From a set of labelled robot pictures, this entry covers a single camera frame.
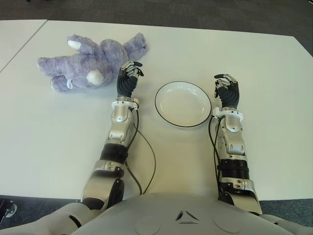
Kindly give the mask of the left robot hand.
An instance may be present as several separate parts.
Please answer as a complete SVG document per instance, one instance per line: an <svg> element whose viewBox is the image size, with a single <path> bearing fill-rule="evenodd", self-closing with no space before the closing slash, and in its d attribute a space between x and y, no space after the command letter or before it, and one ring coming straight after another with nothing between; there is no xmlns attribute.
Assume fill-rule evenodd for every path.
<svg viewBox="0 0 313 235"><path fill-rule="evenodd" d="M138 78L144 76L140 69L141 67L142 64L140 62L128 61L120 68L116 84L118 97L125 96L131 98Z"/></svg>

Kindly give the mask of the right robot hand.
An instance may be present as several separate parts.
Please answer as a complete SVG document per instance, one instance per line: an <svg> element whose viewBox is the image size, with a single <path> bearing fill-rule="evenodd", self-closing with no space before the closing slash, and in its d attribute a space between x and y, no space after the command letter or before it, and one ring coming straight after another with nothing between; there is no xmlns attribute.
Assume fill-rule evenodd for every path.
<svg viewBox="0 0 313 235"><path fill-rule="evenodd" d="M214 78L215 98L219 97L222 108L237 109L240 99L238 81L230 74L217 74Z"/></svg>

